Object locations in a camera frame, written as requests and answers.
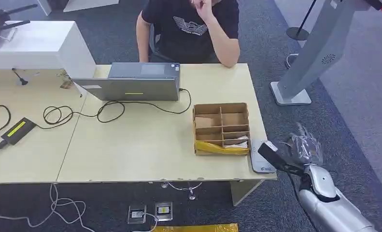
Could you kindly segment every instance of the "speaker grille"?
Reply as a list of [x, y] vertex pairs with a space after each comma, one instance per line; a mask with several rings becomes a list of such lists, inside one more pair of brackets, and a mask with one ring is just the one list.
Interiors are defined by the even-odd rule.
[[322, 64], [330, 64], [331, 62], [334, 61], [336, 58], [336, 55], [334, 54], [328, 54], [322, 59]]

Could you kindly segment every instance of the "person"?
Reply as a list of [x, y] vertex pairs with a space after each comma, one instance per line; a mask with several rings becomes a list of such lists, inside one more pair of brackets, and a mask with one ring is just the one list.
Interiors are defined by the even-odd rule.
[[149, 62], [150, 25], [160, 29], [153, 62], [210, 63], [239, 59], [237, 0], [149, 0], [137, 19], [140, 62]]

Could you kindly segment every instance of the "cardboard box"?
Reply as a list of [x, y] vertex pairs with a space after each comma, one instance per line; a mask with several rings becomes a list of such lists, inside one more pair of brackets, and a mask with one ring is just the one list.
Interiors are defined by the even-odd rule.
[[[246, 103], [219, 103], [194, 105], [195, 140], [204, 141], [221, 147], [248, 141], [250, 148], [250, 130]], [[220, 155], [197, 150], [197, 155]]]

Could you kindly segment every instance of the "floor socket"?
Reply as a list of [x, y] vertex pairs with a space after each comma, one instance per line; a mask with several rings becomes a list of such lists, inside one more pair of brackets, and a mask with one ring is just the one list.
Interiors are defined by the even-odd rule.
[[145, 215], [147, 212], [146, 205], [130, 205], [128, 208], [128, 224], [143, 224], [145, 223]]
[[155, 216], [158, 221], [171, 221], [173, 219], [172, 202], [155, 203]]

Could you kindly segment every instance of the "printed logo on t-shirt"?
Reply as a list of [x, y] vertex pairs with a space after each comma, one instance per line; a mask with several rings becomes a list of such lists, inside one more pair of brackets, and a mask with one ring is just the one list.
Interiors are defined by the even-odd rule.
[[177, 26], [182, 30], [185, 31], [186, 33], [194, 34], [194, 35], [203, 35], [207, 30], [208, 27], [206, 25], [199, 25], [195, 22], [185, 22], [183, 18], [179, 18], [174, 16], [173, 17], [175, 23]]

